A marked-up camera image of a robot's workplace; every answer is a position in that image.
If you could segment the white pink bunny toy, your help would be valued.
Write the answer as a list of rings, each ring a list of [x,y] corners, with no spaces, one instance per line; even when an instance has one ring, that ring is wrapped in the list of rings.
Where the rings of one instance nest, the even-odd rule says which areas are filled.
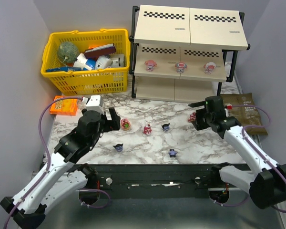
[[[208,62],[204,65],[204,73],[211,74],[216,69],[216,64],[214,62]]]

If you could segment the red bear cream toy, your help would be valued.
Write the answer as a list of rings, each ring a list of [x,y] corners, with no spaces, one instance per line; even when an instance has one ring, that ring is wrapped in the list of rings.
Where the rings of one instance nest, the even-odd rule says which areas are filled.
[[[151,129],[151,125],[147,124],[144,128],[143,128],[143,133],[145,135],[150,135],[152,133],[152,129]]]

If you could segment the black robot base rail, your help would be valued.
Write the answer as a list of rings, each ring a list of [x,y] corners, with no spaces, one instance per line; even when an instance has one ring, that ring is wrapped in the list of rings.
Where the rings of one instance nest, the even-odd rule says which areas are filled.
[[[232,189],[215,173],[215,164],[93,165],[80,167],[86,188],[99,188],[112,199],[209,198]]]

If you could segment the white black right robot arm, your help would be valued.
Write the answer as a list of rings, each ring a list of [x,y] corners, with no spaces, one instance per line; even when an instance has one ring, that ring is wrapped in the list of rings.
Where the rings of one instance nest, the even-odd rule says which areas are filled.
[[[229,163],[221,163],[212,168],[213,181],[241,189],[260,209],[277,209],[277,204],[286,201],[286,164],[272,159],[250,138],[245,126],[235,117],[227,116],[227,111],[234,105],[224,104],[220,96],[210,96],[189,104],[189,107],[196,109],[192,121],[195,129],[211,128],[237,151],[251,170],[246,172]]]

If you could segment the pink bear strawberry toy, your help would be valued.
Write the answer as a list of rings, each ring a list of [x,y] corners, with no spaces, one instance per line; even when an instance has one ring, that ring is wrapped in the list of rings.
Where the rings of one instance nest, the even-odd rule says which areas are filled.
[[[121,129],[124,130],[124,131],[127,131],[127,130],[129,130],[131,128],[131,123],[126,118],[121,120],[120,125],[121,125]]]

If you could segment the pink round bunny toy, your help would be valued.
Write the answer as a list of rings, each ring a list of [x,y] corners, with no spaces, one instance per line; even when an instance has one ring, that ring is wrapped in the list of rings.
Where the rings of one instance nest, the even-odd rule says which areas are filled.
[[[187,69],[187,64],[184,62],[177,62],[175,68],[177,73],[184,73],[185,69]]]

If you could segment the red white bear toy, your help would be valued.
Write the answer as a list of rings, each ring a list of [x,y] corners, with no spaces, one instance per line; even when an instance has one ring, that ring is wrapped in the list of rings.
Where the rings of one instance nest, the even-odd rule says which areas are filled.
[[[196,112],[193,112],[190,114],[187,122],[191,123],[191,122],[194,122],[196,120]]]

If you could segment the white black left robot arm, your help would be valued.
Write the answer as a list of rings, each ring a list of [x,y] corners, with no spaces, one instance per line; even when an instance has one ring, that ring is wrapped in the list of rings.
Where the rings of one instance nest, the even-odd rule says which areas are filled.
[[[96,172],[83,165],[70,178],[58,180],[88,152],[92,151],[103,133],[120,129],[120,117],[109,108],[108,120],[101,108],[83,109],[77,126],[62,137],[47,164],[13,197],[5,197],[0,205],[22,229],[36,229],[51,209],[69,194],[84,188],[89,181],[97,184]]]

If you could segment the black purple cat toy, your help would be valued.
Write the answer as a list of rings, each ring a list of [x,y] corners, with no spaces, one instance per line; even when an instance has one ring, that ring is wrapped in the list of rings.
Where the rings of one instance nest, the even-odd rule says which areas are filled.
[[[162,130],[167,132],[168,130],[170,129],[170,123],[167,123],[167,124],[163,124],[162,125]]]

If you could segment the black purple-bow cat toy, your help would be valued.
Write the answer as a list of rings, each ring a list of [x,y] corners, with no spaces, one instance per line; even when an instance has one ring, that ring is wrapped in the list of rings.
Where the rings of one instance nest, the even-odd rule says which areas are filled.
[[[113,146],[114,149],[117,151],[117,152],[122,152],[123,151],[123,144],[116,144]]]

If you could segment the pink blue-bow bunny toy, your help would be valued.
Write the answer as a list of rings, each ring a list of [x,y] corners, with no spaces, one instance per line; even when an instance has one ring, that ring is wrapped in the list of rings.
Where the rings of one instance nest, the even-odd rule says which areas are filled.
[[[146,66],[146,71],[152,72],[157,66],[157,63],[154,60],[147,60],[144,62],[144,65]]]

